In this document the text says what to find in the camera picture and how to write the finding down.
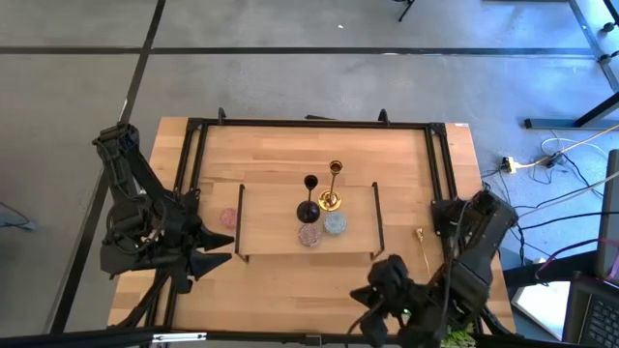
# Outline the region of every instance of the cable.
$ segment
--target cable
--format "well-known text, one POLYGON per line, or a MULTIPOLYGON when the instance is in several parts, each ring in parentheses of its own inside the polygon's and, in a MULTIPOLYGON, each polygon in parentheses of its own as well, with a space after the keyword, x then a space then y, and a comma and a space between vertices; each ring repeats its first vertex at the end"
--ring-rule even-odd
POLYGON ((346 339, 344 341, 344 347, 348 348, 348 340, 349 340, 348 338, 350 338, 350 335, 355 330, 357 325, 359 325, 359 323, 361 323, 362 321, 366 320, 366 318, 371 316, 380 306, 383 305, 384 301, 385 300, 381 297, 380 300, 378 300, 378 302, 372 308, 370 308, 367 312, 365 312, 362 316, 357 318, 357 320, 355 320, 352 323, 350 328, 348 328, 348 332, 346 332, 346 339))
POLYGON ((510 191, 507 189, 507 184, 505 184, 505 180, 503 179, 503 173, 499 171, 499 177, 501 178, 501 183, 503 183, 503 188, 505 188, 505 195, 507 196, 507 202, 512 205, 512 197, 510 197, 510 191))
MULTIPOLYGON (((144 196, 135 196, 135 197, 129 197, 127 198, 128 201, 131 202, 137 202, 139 200, 141 201, 145 201, 146 198, 144 196)), ((153 234, 152 237, 147 237, 144 241, 142 241, 142 245, 139 247, 136 247, 135 249, 132 250, 127 250, 125 248, 123 248, 122 246, 118 245, 118 241, 114 238, 113 239, 113 244, 118 248, 118 250, 120 250, 122 253, 124 254, 128 254, 128 255, 135 255, 138 254, 139 252, 145 250, 147 247, 149 247, 152 243, 155 242, 155 240, 160 236, 160 234, 163 231, 163 227, 165 226, 165 221, 167 220, 167 207, 165 207, 165 204, 163 204, 161 201, 159 201, 162 204, 162 217, 160 218, 159 223, 157 224, 156 227, 154 227, 153 229, 155 230, 155 233, 153 234)), ((107 229, 107 234, 110 234, 110 231, 112 231, 114 229, 114 226, 112 224, 112 217, 114 215, 115 209, 118 205, 114 204, 110 209, 109 212, 107 212, 107 217, 105 219, 105 227, 107 229)))
MULTIPOLYGON (((514 235, 514 238, 516 238, 519 242, 521 242, 521 239, 520 239, 520 238, 516 235, 516 232, 514 232, 514 230, 513 230, 512 228, 510 228, 510 232, 512 232, 512 235, 514 235)), ((548 256, 548 257, 550 256, 550 254, 549 254, 549 253, 547 253, 546 251, 541 250, 540 248, 538 248, 538 247, 536 247, 536 246, 530 245, 530 244, 528 244, 528 243, 526 243, 526 242, 525 242, 524 244, 525 244, 526 246, 528 246, 528 247, 534 248, 535 250, 537 250, 537 251, 541 252, 542 254, 544 254, 544 255, 546 255, 546 256, 548 256)))
POLYGON ((570 250, 570 249, 573 249, 573 248, 576 248, 576 247, 586 246, 586 245, 594 243, 594 242, 605 243, 605 244, 610 244, 610 245, 615 246, 615 247, 619 247, 619 241, 608 240, 608 239, 603 239, 603 238, 596 238, 596 239, 591 239, 591 240, 587 240, 587 241, 584 241, 584 242, 579 242, 579 243, 573 244, 571 246, 566 246, 566 247, 560 248, 557 251, 555 251, 554 253, 552 253, 552 255, 550 255, 548 260, 546 262, 544 262, 544 264, 538 269, 538 271, 535 272, 535 279, 540 279, 539 272, 541 270, 543 270, 544 268, 548 267, 548 265, 550 265, 550 263, 552 263, 552 261, 554 261, 554 259, 557 257, 557 255, 560 254, 561 252, 564 252, 564 251, 567 251, 567 250, 570 250))
MULTIPOLYGON (((570 146, 568 146, 565 149, 561 149, 561 150, 557 151, 553 156, 560 155, 560 154, 565 154, 566 152, 572 150, 576 146, 579 146, 579 145, 582 145, 584 143, 587 143, 587 142, 597 138, 598 136, 600 136, 602 134, 606 134, 609 131, 613 131, 613 130, 615 130, 617 128, 619 128, 619 125, 615 125, 615 126, 609 128, 609 129, 599 131, 599 132, 589 136, 588 138, 586 138, 584 140, 577 141, 575 144, 570 145, 570 146)), ((538 160, 534 161, 533 163, 528 163, 528 164, 520 164, 520 163, 515 162, 515 166, 516 166, 516 168, 530 168, 530 167, 532 167, 534 165, 538 165, 538 164, 540 164, 540 163, 542 163, 542 162, 544 162, 544 161, 546 161, 548 159, 550 159, 550 156, 544 156, 541 159, 538 159, 538 160)))
POLYGON ((496 174, 496 173, 498 173, 498 172, 500 172, 500 171, 501 171, 501 169, 495 169, 495 170, 485 170, 485 171, 483 171, 483 172, 482 172, 482 179, 483 179, 483 178, 487 178, 487 177, 489 177, 489 176, 492 176, 492 175, 494 175, 494 174, 496 174))
POLYGON ((570 196, 568 196, 568 197, 565 197, 565 198, 563 198, 563 199, 557 200, 557 201, 555 201, 555 202, 553 202, 553 203, 551 203, 551 204, 548 204, 548 205, 546 205, 546 206, 543 206, 543 207, 540 207, 540 208, 536 208, 536 209, 534 209, 534 210, 532 210, 532 211, 530 211, 530 212, 524 213, 524 214, 522 214, 522 215, 520 216, 520 218, 524 218, 524 217, 528 216, 529 214, 533 214, 533 213, 539 212, 539 211, 540 211, 540 210, 542 210, 542 209, 546 209, 546 208, 552 207, 552 206, 554 206, 554 205, 557 205, 557 204, 560 204, 560 203, 563 203, 563 202, 569 201, 570 199, 576 198, 576 197, 580 196, 582 193, 585 193, 585 192, 587 192, 587 191, 589 191, 589 190, 592 190, 592 189, 594 189, 595 187, 597 187, 597 186, 599 186, 599 185, 601 185, 601 184, 604 184, 604 183, 606 183, 606 182, 608 182, 608 181, 610 181, 610 180, 614 179, 614 178, 615 178, 615 177, 617 177, 617 176, 619 176, 619 171, 617 171, 617 172, 615 172, 614 174, 612 174, 612 175, 608 176, 606 179, 604 179, 604 180, 602 180, 602 181, 599 181, 599 182, 597 182, 597 183, 595 183, 595 184, 593 184, 593 185, 591 185, 591 186, 589 186, 589 187, 587 187, 587 188, 581 189, 579 192, 577 192, 577 193, 575 193, 575 194, 572 194, 572 195, 570 195, 570 196))
POLYGON ((573 216, 568 216, 568 217, 559 217, 559 218, 554 218, 552 220, 546 221, 546 222, 542 222, 542 223, 538 223, 532 226, 526 226, 526 227, 522 227, 523 230, 525 229, 531 229, 531 228, 537 228, 537 227, 541 227, 544 225, 547 225, 549 223, 553 223, 556 221, 562 221, 564 219, 570 219, 570 218, 584 218, 584 217, 592 217, 592 216, 607 216, 607 215, 615 215, 615 214, 619 214, 619 212, 596 212, 596 213, 585 213, 585 214, 578 214, 578 215, 573 215, 573 216))
POLYGON ((28 217, 26 217, 24 214, 20 213, 17 209, 9 206, 8 204, 0 202, 0 205, 4 206, 6 209, 12 211, 16 215, 19 215, 20 218, 25 220, 25 222, 20 222, 20 223, 5 222, 4 224, 0 225, 0 228, 4 228, 4 227, 21 227, 21 226, 27 225, 28 223, 31 222, 30 219, 28 219, 28 217))
MULTIPOLYGON (((541 146, 542 146, 542 151, 544 152, 544 154, 545 154, 545 155, 547 155, 547 156, 552 156, 552 154, 549 154, 549 153, 545 150, 544 145, 546 145, 546 143, 547 143, 548 141, 554 141, 554 140, 569 141, 569 142, 572 142, 572 143, 577 143, 577 141, 576 141, 576 140, 571 140, 571 139, 568 139, 568 138, 563 138, 563 137, 553 137, 553 138, 548 138, 548 139, 544 140, 544 141, 542 142, 542 145, 541 145, 541 146)), ((602 148, 601 148, 601 147, 599 147, 598 145, 589 144, 589 143, 583 143, 582 145, 587 145, 587 146, 590 146, 590 147, 592 147, 592 148, 594 148, 594 149, 598 150, 598 151, 602 154, 602 156, 604 156, 605 158, 607 158, 607 157, 608 157, 608 155, 606 154, 606 152, 605 152, 604 150, 602 150, 602 148)))
POLYGON ((445 320, 447 317, 447 306, 449 303, 449 290, 450 290, 450 287, 452 286, 452 264, 454 263, 454 258, 456 257, 455 256, 456 254, 455 243, 460 238, 460 227, 462 226, 462 220, 464 219, 464 212, 466 211, 466 208, 468 207, 470 203, 471 201, 466 201, 464 205, 462 206, 462 210, 460 211, 460 217, 457 220, 456 233, 454 233, 454 237, 450 240, 450 253, 449 253, 449 258, 447 259, 447 264, 445 265, 446 267, 445 295, 444 295, 445 300, 443 300, 443 309, 441 311, 441 324, 442 324, 442 321, 445 320))
MULTIPOLYGON (((574 168, 576 169, 576 174, 578 174, 578 176, 580 177, 580 179, 584 182, 584 184, 586 186, 591 186, 591 184, 589 184, 589 181, 587 181, 587 179, 584 177, 584 175, 582 175, 582 173, 580 172, 580 168, 578 168, 578 166, 576 165, 576 163, 574 163, 573 160, 571 160, 568 157, 568 154, 563 154, 563 157, 565 157, 565 159, 571 163, 574 168)), ((602 193, 600 193, 599 191, 597 191, 596 189, 593 190, 595 193, 597 193, 601 198, 604 198, 604 195, 602 193)))
POLYGON ((584 190, 584 189, 587 189, 587 187, 585 187, 585 188, 575 189, 575 190, 570 191, 570 192, 568 192, 568 193, 564 193, 564 194, 562 194, 562 195, 560 195, 560 196, 558 196, 558 197, 550 198, 550 199, 548 199, 548 200, 545 200, 544 202, 541 202, 540 204, 538 204, 538 205, 537 205, 537 206, 535 206, 535 207, 531 207, 531 206, 515 206, 514 208, 516 208, 516 209, 517 209, 517 208, 537 209, 537 208, 540 208, 542 205, 544 205, 544 204, 546 204, 546 203, 548 203, 548 202, 552 202, 552 201, 555 201, 555 200, 557 200, 557 199, 561 199, 561 198, 563 198, 563 197, 565 197, 565 196, 567 196, 567 195, 570 195, 570 194, 572 194, 572 193, 574 193, 574 192, 582 191, 582 190, 584 190))
POLYGON ((543 182, 543 181, 541 181, 541 180, 539 180, 539 179, 537 179, 535 177, 535 169, 537 167, 538 167, 537 165, 533 167, 533 171, 532 171, 533 173, 532 173, 532 175, 529 175, 529 178, 531 178, 531 180, 533 180, 534 182, 540 183, 540 184, 543 184, 543 185, 550 185, 550 184, 552 184, 552 173, 554 173, 554 168, 550 169, 550 174, 545 172, 545 177, 547 178, 547 181, 543 182))

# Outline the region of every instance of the concrete floor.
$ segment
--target concrete floor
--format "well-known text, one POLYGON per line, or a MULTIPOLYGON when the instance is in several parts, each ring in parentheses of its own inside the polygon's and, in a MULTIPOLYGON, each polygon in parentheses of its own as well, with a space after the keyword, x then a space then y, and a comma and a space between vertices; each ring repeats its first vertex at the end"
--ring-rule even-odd
MULTIPOLYGON (((0 45, 141 45, 155 3, 3 1, 0 45)), ((607 21, 604 6, 579 4, 597 32, 607 21)), ((418 0, 398 24, 401 9, 388 0, 168 1, 155 46, 588 46, 567 4, 418 0)), ((600 37, 604 50, 619 48, 617 33, 600 37)), ((0 200, 41 226, 33 233, 0 233, 0 336, 45 328, 101 169, 90 141, 118 119, 136 58, 0 55, 0 200)), ((215 117, 221 106, 231 118, 314 114, 373 120, 384 107, 397 121, 469 123, 480 168, 488 170, 503 156, 526 162, 542 154, 540 143, 551 133, 524 130, 523 119, 575 118, 611 93, 598 64, 582 58, 152 56, 131 122, 148 157, 162 116, 215 117)), ((559 133, 573 139, 590 134, 559 133)), ((619 147, 619 136, 594 143, 610 150, 619 147)), ((605 158, 595 150, 580 147, 570 156, 590 182, 604 176, 605 158)), ((514 205, 537 204, 583 186, 571 170, 555 171, 549 186, 528 174, 505 177, 514 205)), ((488 182, 501 192, 498 177, 488 182)), ((570 207, 545 210, 521 224, 600 207, 601 200, 588 193, 570 207)), ((554 251, 594 237, 598 222, 590 217, 555 223, 528 231, 526 241, 554 251)), ((114 283, 98 270, 102 233, 100 225, 70 331, 106 322, 114 283)), ((517 251, 519 244, 508 235, 503 247, 517 251)), ((530 258, 541 256, 525 251, 530 258)))

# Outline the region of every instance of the wooden table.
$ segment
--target wooden table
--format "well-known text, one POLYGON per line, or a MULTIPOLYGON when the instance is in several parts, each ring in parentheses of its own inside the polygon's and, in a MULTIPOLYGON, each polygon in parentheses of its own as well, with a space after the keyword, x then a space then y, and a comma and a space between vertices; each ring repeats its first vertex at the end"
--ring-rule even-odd
MULTIPOLYGON (((150 163, 167 188, 173 187, 186 124, 187 118, 171 117, 160 123, 150 163)), ((464 124, 446 127, 457 191, 460 197, 469 198, 481 188, 471 133, 464 124)), ((189 163, 194 153, 193 148, 189 163)), ((437 156, 439 172, 444 173, 440 152, 437 156)), ((431 231, 429 202, 433 193, 422 131, 209 127, 199 178, 200 214, 210 229, 234 235, 221 225, 220 213, 237 206, 240 184, 248 188, 302 188, 303 178, 314 174, 326 185, 330 160, 341 160, 344 165, 337 188, 369 188, 372 182, 378 183, 386 248, 379 258, 397 253, 411 278, 427 282, 426 263, 414 230, 421 227, 425 231, 424 249, 431 273, 442 264, 443 255, 440 240, 431 231)), ((441 188, 446 190, 442 175, 441 188)), ((233 252, 233 246, 215 251, 233 252)), ((172 326, 178 330, 345 334, 366 310, 348 293, 367 284, 370 266, 366 252, 265 252, 252 256, 248 264, 234 256, 195 283, 188 295, 179 295, 172 326)), ((492 273, 488 306, 514 331, 498 258, 492 262, 492 273)), ((151 271, 120 276, 109 324, 129 314, 153 276, 151 271)), ((157 323, 162 323, 166 294, 167 287, 162 291, 157 323)), ((388 326, 394 333, 398 324, 392 318, 388 326)))

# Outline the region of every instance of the white cable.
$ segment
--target white cable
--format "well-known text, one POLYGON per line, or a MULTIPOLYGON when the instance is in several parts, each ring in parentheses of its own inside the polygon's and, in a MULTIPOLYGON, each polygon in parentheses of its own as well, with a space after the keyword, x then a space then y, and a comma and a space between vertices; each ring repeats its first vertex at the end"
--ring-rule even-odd
MULTIPOLYGON (((549 153, 545 150, 544 145, 546 145, 546 143, 547 143, 548 141, 556 141, 556 140, 559 140, 559 141, 569 141, 569 142, 577 143, 577 141, 576 141, 576 140, 571 140, 571 139, 568 139, 568 138, 562 138, 562 137, 553 137, 553 138, 549 138, 549 139, 546 139, 546 140, 544 140, 544 141, 542 142, 542 151, 544 152, 544 154, 546 154, 546 155, 548 155, 548 156, 550 156, 550 155, 552 155, 552 154, 553 154, 553 153, 549 154, 549 153)), ((590 147, 592 147, 592 148, 595 148, 596 150, 600 151, 600 153, 602 154, 602 156, 604 156, 605 158, 607 158, 607 157, 608 157, 608 155, 606 154, 606 152, 605 152, 604 150, 602 150, 602 148, 601 148, 601 147, 599 147, 598 145, 595 145, 595 144, 589 144, 589 143, 583 143, 583 144, 581 144, 581 145, 587 145, 587 146, 590 146, 590 147)))
MULTIPOLYGON (((609 129, 599 131, 599 132, 597 132, 597 133, 595 133, 595 134, 593 134, 593 135, 589 136, 588 138, 586 138, 586 139, 584 139, 584 140, 577 141, 575 144, 572 144, 572 145, 568 146, 567 148, 563 148, 563 149, 561 149, 561 151, 557 151, 557 152, 556 152, 556 155, 564 154, 564 153, 566 153, 566 152, 568 152, 568 151, 572 150, 572 149, 573 149, 574 147, 576 147, 576 146, 579 146, 579 145, 582 145, 582 144, 586 144, 586 143, 588 143, 589 141, 591 141, 591 140, 593 140, 593 139, 597 138, 598 136, 600 136, 600 135, 602 135, 602 134, 606 134, 606 133, 608 133, 609 131, 614 131, 614 130, 616 130, 616 129, 619 129, 619 124, 617 124, 617 125, 615 125, 615 126, 612 126, 612 127, 611 127, 611 128, 609 128, 609 129)), ((546 160, 549 160, 549 159, 550 159, 550 156, 544 156, 544 157, 542 157, 541 159, 538 159, 538 160, 534 161, 533 163, 521 164, 521 163, 518 163, 518 162, 514 162, 514 163, 513 163, 513 166, 514 166, 514 169, 518 169, 518 168, 530 168, 530 167, 532 167, 532 166, 535 166, 535 165, 541 164, 542 162, 544 162, 544 161, 546 161, 546 160)))
POLYGON ((563 140, 561 140, 561 136, 557 135, 554 130, 550 130, 554 137, 559 138, 559 145, 561 145, 561 151, 565 150, 565 145, 563 144, 563 140))
POLYGON ((614 178, 615 178, 615 177, 617 177, 617 176, 619 176, 619 171, 617 171, 617 172, 615 172, 614 174, 612 174, 612 175, 608 176, 606 179, 604 179, 604 180, 602 180, 602 181, 599 181, 599 182, 597 182, 597 183, 595 183, 595 184, 591 185, 590 187, 587 187, 587 188, 585 188, 585 189, 583 189, 583 190, 580 190, 580 191, 578 191, 578 192, 575 192, 573 195, 569 195, 569 196, 567 196, 567 197, 565 197, 565 198, 563 198, 563 199, 560 199, 560 200, 558 200, 558 201, 556 201, 556 202, 552 202, 551 204, 548 204, 547 206, 543 206, 543 207, 540 207, 540 208, 538 208, 538 209, 534 209, 534 210, 532 210, 532 211, 530 211, 530 212, 524 213, 524 214, 522 214, 522 215, 520 216, 520 218, 524 218, 524 217, 528 216, 529 214, 532 214, 532 213, 535 213, 535 212, 539 212, 539 211, 540 211, 540 210, 542 210, 542 209, 546 209, 546 208, 552 207, 553 205, 557 205, 557 204, 559 204, 559 203, 563 203, 563 202, 565 202, 565 201, 569 201, 569 200, 570 200, 570 199, 572 199, 572 198, 576 198, 576 197, 580 196, 581 194, 583 194, 583 193, 585 193, 585 192, 588 192, 588 191, 590 191, 590 190, 593 190, 595 187, 597 187, 597 186, 599 186, 599 185, 601 185, 601 184, 604 184, 604 183, 606 183, 606 182, 608 182, 608 181, 610 181, 610 180, 614 179, 614 178))

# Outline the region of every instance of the black chair leg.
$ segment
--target black chair leg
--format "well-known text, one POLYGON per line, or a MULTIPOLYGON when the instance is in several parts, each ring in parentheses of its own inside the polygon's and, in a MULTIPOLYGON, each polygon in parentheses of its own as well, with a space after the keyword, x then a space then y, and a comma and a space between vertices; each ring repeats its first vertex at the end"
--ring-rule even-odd
POLYGON ((413 3, 415 2, 415 0, 407 0, 407 1, 408 1, 408 6, 406 6, 406 9, 402 13, 402 15, 399 17, 398 22, 402 22, 402 20, 404 19, 404 16, 408 12, 408 10, 410 10, 410 7, 413 6, 413 3))

